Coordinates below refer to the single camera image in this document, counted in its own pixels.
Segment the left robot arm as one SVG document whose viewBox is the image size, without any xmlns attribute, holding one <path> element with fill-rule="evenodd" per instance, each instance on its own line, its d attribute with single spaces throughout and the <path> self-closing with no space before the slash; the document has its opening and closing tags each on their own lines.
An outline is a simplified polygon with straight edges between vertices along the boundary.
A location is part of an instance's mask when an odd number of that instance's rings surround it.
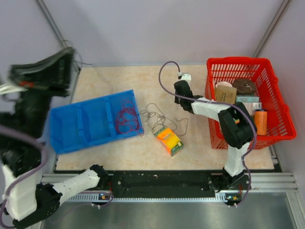
<svg viewBox="0 0 305 229">
<path fill-rule="evenodd" d="M 38 181 L 48 161 L 47 148 L 38 139 L 52 98 L 69 95 L 74 54 L 67 47 L 36 63 L 14 64 L 7 82 L 0 85 L 1 95 L 19 93 L 14 112 L 0 114 L 0 166 L 5 178 L 0 212 L 12 217 L 14 229 L 43 221 L 71 197 L 108 184 L 108 173 L 100 165 L 60 183 Z"/>
</svg>

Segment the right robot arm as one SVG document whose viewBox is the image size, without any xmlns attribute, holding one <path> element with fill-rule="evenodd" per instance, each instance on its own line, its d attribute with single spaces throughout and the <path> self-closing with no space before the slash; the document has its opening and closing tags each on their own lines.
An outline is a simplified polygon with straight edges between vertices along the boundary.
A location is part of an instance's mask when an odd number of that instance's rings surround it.
<svg viewBox="0 0 305 229">
<path fill-rule="evenodd" d="M 253 118 L 243 103 L 231 105 L 193 95 L 186 80 L 175 82 L 174 89 L 174 101 L 183 110 L 206 116 L 220 124 L 225 142 L 228 144 L 228 156 L 221 181 L 226 188 L 235 188 L 244 175 L 244 157 L 257 132 Z"/>
</svg>

